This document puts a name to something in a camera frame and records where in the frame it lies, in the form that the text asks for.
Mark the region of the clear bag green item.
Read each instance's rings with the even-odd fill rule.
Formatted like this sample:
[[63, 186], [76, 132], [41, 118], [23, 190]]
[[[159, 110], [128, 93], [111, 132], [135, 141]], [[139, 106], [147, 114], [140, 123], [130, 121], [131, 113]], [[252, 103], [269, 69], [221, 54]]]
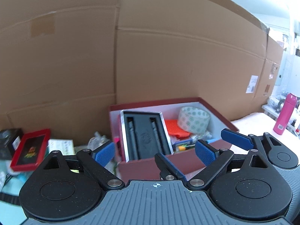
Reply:
[[105, 144], [108, 140], [109, 139], [105, 135], [100, 135], [99, 132], [95, 132], [94, 136], [89, 140], [87, 147], [91, 150], [95, 150]]

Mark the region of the red shallow box lid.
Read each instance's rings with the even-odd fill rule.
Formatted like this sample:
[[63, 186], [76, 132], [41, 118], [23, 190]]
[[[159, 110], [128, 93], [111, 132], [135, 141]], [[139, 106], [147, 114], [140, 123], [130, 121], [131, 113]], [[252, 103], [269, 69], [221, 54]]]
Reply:
[[45, 157], [50, 135], [48, 128], [26, 133], [15, 151], [10, 168], [14, 172], [34, 171]]

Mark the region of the large cardboard backdrop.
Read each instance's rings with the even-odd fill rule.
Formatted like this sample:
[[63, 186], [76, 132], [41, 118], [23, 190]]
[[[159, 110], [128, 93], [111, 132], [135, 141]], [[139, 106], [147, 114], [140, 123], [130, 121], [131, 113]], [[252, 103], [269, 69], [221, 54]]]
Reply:
[[1, 128], [109, 134], [113, 104], [203, 98], [258, 111], [283, 54], [231, 0], [1, 0]]

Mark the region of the patterned clear tape roll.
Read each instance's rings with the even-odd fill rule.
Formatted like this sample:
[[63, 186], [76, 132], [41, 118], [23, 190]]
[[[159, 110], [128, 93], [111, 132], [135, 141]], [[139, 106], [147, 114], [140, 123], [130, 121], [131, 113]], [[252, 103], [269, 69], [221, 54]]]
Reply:
[[192, 134], [204, 134], [207, 130], [211, 116], [208, 112], [192, 107], [182, 107], [179, 112], [177, 125]]

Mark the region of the orange silicone mat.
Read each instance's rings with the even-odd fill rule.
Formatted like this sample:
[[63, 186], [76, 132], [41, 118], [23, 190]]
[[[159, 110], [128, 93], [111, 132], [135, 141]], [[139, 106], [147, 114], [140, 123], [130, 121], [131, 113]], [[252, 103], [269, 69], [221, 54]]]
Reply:
[[167, 119], [165, 120], [165, 125], [167, 128], [167, 132], [170, 136], [177, 137], [179, 139], [181, 138], [187, 138], [191, 135], [190, 132], [187, 132], [180, 128], [177, 125], [177, 120], [176, 119]]

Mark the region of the silver tray black foam insert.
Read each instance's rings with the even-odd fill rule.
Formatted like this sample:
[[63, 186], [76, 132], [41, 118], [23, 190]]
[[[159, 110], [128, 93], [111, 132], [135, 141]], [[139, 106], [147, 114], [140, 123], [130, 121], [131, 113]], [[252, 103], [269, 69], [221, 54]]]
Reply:
[[119, 130], [124, 161], [172, 155], [173, 147], [161, 112], [122, 110]]

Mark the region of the pink thermos bottle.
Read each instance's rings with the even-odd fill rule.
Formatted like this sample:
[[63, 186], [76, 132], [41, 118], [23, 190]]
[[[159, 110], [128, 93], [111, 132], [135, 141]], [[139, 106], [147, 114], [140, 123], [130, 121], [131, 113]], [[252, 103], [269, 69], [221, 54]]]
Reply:
[[274, 125], [273, 131], [278, 135], [282, 135], [285, 131], [289, 120], [292, 116], [294, 108], [296, 107], [298, 97], [289, 93], [285, 99], [283, 108], [277, 118], [277, 121]]

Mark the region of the dark red storage box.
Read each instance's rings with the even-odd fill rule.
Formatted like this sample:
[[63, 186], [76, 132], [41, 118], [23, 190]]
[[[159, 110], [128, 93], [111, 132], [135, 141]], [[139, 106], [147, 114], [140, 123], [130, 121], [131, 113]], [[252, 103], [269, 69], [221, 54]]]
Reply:
[[229, 149], [231, 144], [221, 139], [221, 131], [225, 128], [238, 132], [239, 129], [224, 117], [218, 110], [200, 97], [153, 100], [147, 102], [127, 103], [112, 105], [109, 107], [109, 120], [112, 140], [116, 145], [116, 160], [121, 179], [124, 182], [132, 180], [161, 180], [173, 176], [177, 179], [179, 175], [198, 173], [204, 168], [204, 163], [196, 155], [196, 148], [175, 152], [174, 154], [157, 154], [151, 158], [140, 160], [126, 159], [126, 141], [122, 136], [121, 112], [158, 112], [165, 120], [177, 119], [183, 107], [200, 108], [211, 116], [208, 131], [213, 140], [210, 146], [215, 149]]

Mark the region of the black product box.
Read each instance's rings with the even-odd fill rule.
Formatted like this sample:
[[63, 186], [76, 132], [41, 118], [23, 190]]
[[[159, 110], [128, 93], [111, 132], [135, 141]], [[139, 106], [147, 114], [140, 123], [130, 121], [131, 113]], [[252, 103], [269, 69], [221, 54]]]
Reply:
[[23, 131], [20, 128], [1, 130], [0, 136], [0, 159], [11, 160], [23, 137]]

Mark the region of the pink towel mat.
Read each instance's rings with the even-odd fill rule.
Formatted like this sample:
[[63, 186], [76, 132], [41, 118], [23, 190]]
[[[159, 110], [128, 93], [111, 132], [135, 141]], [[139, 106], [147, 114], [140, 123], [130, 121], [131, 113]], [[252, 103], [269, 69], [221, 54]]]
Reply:
[[282, 135], [275, 133], [273, 127], [276, 122], [264, 113], [251, 113], [250, 115], [234, 120], [231, 123], [239, 129], [241, 134], [255, 134], [260, 136], [263, 133], [268, 132], [286, 146], [299, 146], [299, 138], [288, 130], [285, 130]]

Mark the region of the yellow green medicine box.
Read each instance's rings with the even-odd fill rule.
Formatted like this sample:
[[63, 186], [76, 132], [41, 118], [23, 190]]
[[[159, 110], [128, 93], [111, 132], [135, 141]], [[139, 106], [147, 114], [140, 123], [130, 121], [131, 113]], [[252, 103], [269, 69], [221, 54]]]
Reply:
[[48, 151], [59, 150], [62, 155], [75, 155], [73, 140], [49, 139]]

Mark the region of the teal cloth black stripe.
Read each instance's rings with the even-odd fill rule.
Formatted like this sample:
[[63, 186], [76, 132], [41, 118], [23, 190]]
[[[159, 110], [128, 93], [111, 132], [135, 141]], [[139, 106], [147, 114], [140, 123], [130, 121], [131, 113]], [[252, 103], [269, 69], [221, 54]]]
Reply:
[[33, 171], [15, 172], [9, 160], [1, 160], [1, 202], [20, 206], [19, 192]]

